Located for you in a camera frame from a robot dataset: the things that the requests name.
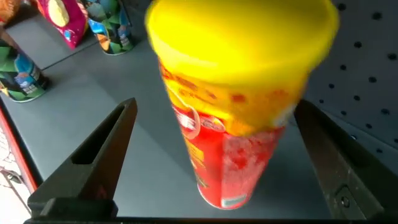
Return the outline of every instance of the yellow canister top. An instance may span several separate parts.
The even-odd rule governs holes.
[[[329,0],[160,0],[146,26],[168,69],[253,85],[317,66],[338,29],[338,12]]]

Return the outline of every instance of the gray shelf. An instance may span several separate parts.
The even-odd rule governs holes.
[[[44,179],[119,102],[135,97],[136,125],[114,196],[118,215],[330,218],[295,126],[287,127],[247,205],[232,211],[208,205],[198,193],[157,58],[146,41],[117,57],[93,45],[44,73],[53,87],[40,98],[18,104],[2,96]]]
[[[19,47],[41,68],[47,68],[80,50],[96,43],[90,29],[81,44],[70,49],[61,33],[40,14],[7,29]]]

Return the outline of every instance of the perforated metal panel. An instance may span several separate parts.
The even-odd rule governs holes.
[[[305,98],[398,174],[398,1],[334,1],[340,29]]]

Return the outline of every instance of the cylindrical container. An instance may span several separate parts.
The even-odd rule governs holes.
[[[160,0],[146,26],[201,195],[241,207],[328,53],[336,9],[329,0]]]
[[[11,38],[5,39],[7,42],[0,39],[0,90],[11,100],[21,103],[43,95],[49,85],[48,78]]]
[[[119,55],[133,48],[126,11],[118,0],[82,0],[88,12],[88,24],[103,51]]]

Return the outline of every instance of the snack package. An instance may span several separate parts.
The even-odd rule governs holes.
[[[20,5],[21,0],[0,0],[0,26],[15,16]]]
[[[49,79],[0,27],[0,92],[12,101],[23,103],[42,96],[49,83]]]
[[[40,13],[74,49],[87,30],[87,13],[76,0],[36,0]]]
[[[126,12],[117,0],[82,0],[88,23],[104,53],[123,54],[133,48]]]
[[[199,192],[216,208],[243,206],[338,11],[328,0],[154,1],[146,27]]]

